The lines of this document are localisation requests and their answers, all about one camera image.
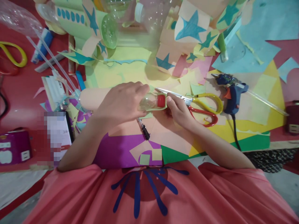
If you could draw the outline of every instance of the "blue star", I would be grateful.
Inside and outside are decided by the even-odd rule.
[[[183,19],[183,22],[184,22],[184,27],[177,34],[175,40],[179,40],[179,39],[182,39],[183,37],[190,36],[190,37],[197,39],[199,42],[201,42],[198,33],[204,32],[204,31],[206,31],[206,29],[197,25],[198,24],[197,10],[194,12],[194,14],[192,15],[192,17],[190,18],[189,21],[186,21]]]
[[[100,41],[99,41],[99,46],[101,48],[101,53],[105,52],[107,54],[107,52],[106,52],[106,46],[102,45],[102,43]]]
[[[157,58],[157,57],[156,57],[156,60],[157,60],[157,65],[158,65],[159,67],[162,67],[162,68],[166,69],[166,70],[168,70],[168,69],[174,67],[174,65],[172,65],[172,64],[170,64],[170,63],[168,62],[168,60],[169,60],[169,53],[168,53],[168,55],[164,58],[164,60],[161,60],[161,59],[159,59],[159,58]]]
[[[191,59],[191,60],[194,62],[194,60],[195,60],[196,58],[197,58],[197,57],[196,57],[193,53],[190,53],[189,58],[187,58],[186,60]]]
[[[84,64],[87,61],[93,61],[94,60],[93,58],[85,57],[84,55],[79,54],[77,52],[75,52],[75,56],[69,56],[69,57],[76,59],[78,61],[78,64]]]
[[[218,23],[225,21],[228,26],[231,24],[234,14],[236,14],[239,11],[239,9],[236,7],[237,1],[238,0],[236,0],[232,6],[227,5],[225,15],[218,21]]]
[[[207,35],[207,37],[206,37],[206,41],[203,42],[203,43],[201,44],[201,47],[200,47],[200,50],[199,50],[199,51],[201,51],[203,48],[209,48],[209,46],[210,46],[210,44],[211,44],[211,41],[212,41],[216,36],[217,36],[217,35],[211,37],[211,32],[210,32],[210,33]]]
[[[87,15],[89,21],[90,21],[90,25],[89,25],[89,26],[90,26],[90,28],[93,29],[94,33],[95,33],[96,36],[97,36],[97,30],[99,29],[99,27],[97,26],[97,22],[96,22],[96,13],[95,13],[95,10],[94,10],[94,8],[93,8],[93,14],[91,15],[91,14],[87,11],[87,9],[85,8],[85,6],[84,6],[84,5],[82,5],[82,6],[83,6],[83,8],[84,8],[84,10],[85,10],[85,12],[86,12],[86,15]]]

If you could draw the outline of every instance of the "yellow scissors handle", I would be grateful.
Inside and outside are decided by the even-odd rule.
[[[209,97],[209,98],[215,100],[216,103],[217,103],[217,111],[212,110],[206,104],[204,104],[203,102],[201,102],[200,99],[199,99],[201,97]],[[198,103],[205,110],[207,110],[207,111],[209,111],[211,113],[214,113],[214,114],[220,114],[223,111],[223,104],[222,104],[221,99],[219,97],[217,97],[215,94],[212,94],[212,93],[203,93],[203,94],[195,95],[194,98],[193,98],[193,102]]]
[[[16,62],[16,60],[12,57],[12,55],[10,54],[10,52],[8,51],[8,49],[5,47],[5,45],[9,45],[9,46],[12,46],[12,47],[15,47],[17,48],[20,53],[21,53],[21,56],[22,56],[22,61],[20,63]],[[18,66],[20,68],[24,67],[26,64],[27,64],[27,56],[26,56],[26,53],[25,51],[19,47],[18,45],[16,44],[13,44],[13,43],[10,43],[10,42],[3,42],[3,41],[0,41],[0,48],[3,49],[3,51],[5,52],[6,56],[8,57],[8,59],[15,65],[15,66]]]

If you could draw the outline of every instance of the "blue glue gun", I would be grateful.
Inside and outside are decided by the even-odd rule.
[[[229,74],[212,74],[212,76],[216,78],[219,86],[226,88],[224,98],[227,98],[227,105],[224,113],[235,115],[239,111],[241,94],[247,92],[249,86]]]

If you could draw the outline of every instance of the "small purple box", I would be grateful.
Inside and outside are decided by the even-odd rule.
[[[0,166],[18,164],[31,157],[28,131],[20,130],[0,135]]]

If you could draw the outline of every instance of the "black pen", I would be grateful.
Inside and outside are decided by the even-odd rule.
[[[149,133],[148,133],[148,131],[147,131],[145,125],[142,123],[142,121],[141,121],[140,118],[137,118],[137,120],[138,120],[138,123],[139,123],[139,125],[140,125],[140,128],[141,128],[141,130],[142,130],[142,133],[143,133],[145,139],[146,139],[146,140],[149,140],[149,139],[150,139],[150,135],[149,135]]]

